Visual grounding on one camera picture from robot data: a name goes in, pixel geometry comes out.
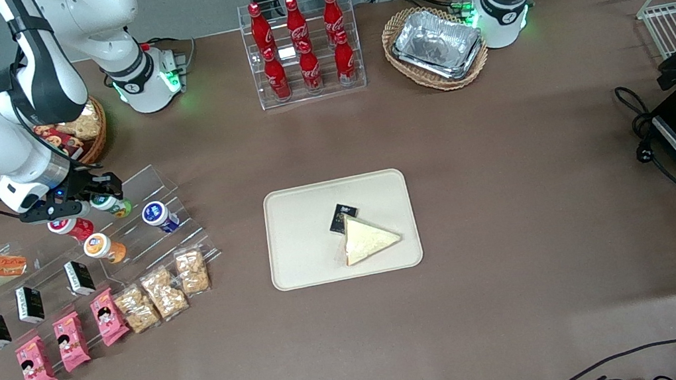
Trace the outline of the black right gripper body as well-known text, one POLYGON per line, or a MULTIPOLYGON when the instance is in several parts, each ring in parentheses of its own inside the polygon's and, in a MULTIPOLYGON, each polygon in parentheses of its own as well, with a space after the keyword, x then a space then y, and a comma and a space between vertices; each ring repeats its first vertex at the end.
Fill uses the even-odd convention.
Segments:
POLYGON ((80 200, 100 195, 98 176, 90 170, 69 173, 63 183, 49 190, 43 197, 33 200, 26 212, 19 214, 19 220, 29 224, 45 224, 79 217, 80 200))

